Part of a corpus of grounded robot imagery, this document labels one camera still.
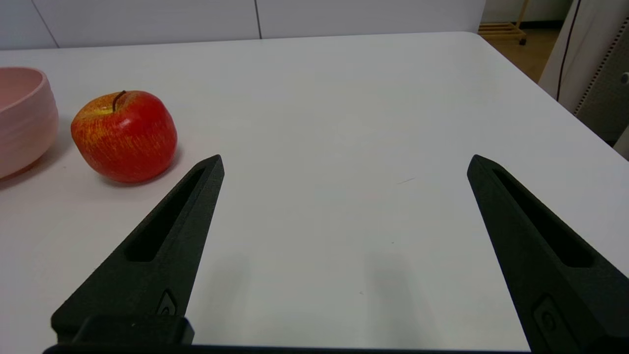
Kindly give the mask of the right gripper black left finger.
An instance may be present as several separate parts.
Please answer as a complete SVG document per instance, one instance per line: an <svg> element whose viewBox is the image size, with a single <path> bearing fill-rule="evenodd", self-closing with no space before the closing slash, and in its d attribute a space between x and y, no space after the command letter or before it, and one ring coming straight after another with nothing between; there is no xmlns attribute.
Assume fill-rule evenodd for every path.
<svg viewBox="0 0 629 354"><path fill-rule="evenodd" d="M186 309L225 175L198 162L53 313L59 341L190 341Z"/></svg>

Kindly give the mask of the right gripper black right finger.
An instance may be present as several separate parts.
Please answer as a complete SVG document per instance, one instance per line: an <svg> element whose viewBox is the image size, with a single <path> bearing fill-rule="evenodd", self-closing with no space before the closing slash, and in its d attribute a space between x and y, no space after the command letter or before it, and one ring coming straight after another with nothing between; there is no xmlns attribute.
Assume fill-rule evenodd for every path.
<svg viewBox="0 0 629 354"><path fill-rule="evenodd" d="M626 354L629 281L503 166L467 178L531 352Z"/></svg>

